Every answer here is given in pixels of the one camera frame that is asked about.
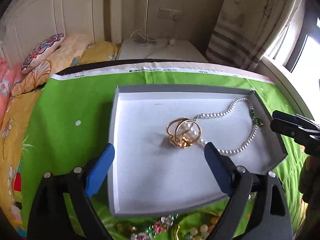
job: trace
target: pink blanket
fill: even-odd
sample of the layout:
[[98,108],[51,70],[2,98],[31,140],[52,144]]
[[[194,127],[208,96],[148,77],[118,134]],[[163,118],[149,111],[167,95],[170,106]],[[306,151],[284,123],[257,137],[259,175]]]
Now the pink blanket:
[[21,66],[22,63],[19,63],[9,68],[7,60],[0,57],[0,127],[11,95],[11,88],[26,76],[21,72]]

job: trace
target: screw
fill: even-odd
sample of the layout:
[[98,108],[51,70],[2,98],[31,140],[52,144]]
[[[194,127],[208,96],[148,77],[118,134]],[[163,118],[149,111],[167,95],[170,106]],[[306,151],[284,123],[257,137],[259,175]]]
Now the screw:
[[43,174],[43,177],[44,178],[49,178],[51,176],[51,173],[50,172],[46,172],[45,174]]
[[237,171],[239,171],[240,173],[245,173],[245,167],[244,166],[238,166],[237,167]]
[[268,172],[269,176],[272,177],[272,178],[275,178],[276,177],[276,174],[274,171],[269,171]]
[[82,168],[81,167],[75,167],[74,169],[73,169],[73,172],[74,173],[80,173],[82,171]]

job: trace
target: headboard panel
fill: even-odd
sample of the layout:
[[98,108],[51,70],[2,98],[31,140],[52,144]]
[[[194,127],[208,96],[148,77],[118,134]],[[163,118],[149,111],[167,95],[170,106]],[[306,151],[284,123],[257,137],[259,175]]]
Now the headboard panel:
[[[110,0],[112,42],[121,43],[121,0]],[[103,0],[19,0],[5,19],[0,44],[9,66],[21,62],[43,40],[56,33],[87,34],[104,41]]]

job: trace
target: sheer curtain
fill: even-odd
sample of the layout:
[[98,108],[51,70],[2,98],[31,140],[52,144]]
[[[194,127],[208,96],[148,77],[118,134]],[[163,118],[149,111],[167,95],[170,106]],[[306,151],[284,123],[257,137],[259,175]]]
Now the sheer curtain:
[[253,71],[301,0],[224,0],[206,51],[209,62]]

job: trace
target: green fabric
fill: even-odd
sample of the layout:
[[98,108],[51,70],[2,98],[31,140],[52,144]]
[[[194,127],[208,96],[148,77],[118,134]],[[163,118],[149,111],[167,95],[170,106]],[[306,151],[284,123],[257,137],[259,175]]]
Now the green fabric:
[[[30,118],[26,132],[26,144],[23,152],[22,175],[22,210],[24,225],[28,225],[28,216],[39,181],[46,171],[55,175],[65,174],[76,166],[85,165],[92,157],[99,155],[108,141],[109,118],[116,86],[137,84],[202,84],[239,88],[253,88],[259,94],[270,113],[280,110],[294,114],[287,99],[275,85],[244,78],[220,76],[205,73],[182,72],[134,72],[83,77],[66,81],[50,79],[40,95]],[[81,120],[80,126],[75,122]],[[275,169],[284,182],[285,193],[291,214],[293,230],[301,223],[298,192],[298,178],[305,156],[300,146],[291,138],[283,137],[289,153],[288,158]],[[131,221],[153,224],[155,218],[112,218],[108,210],[107,186],[92,197],[92,203],[104,225],[115,239],[124,239],[117,234],[116,224]],[[65,197],[69,214],[75,230],[81,233],[75,213],[68,196]],[[227,200],[203,207],[218,213],[224,209]],[[237,233],[242,232],[247,224],[252,202],[248,202],[244,219]],[[193,225],[201,221],[192,219]],[[188,220],[181,221],[185,229]],[[161,233],[157,239],[168,239],[169,232]]]

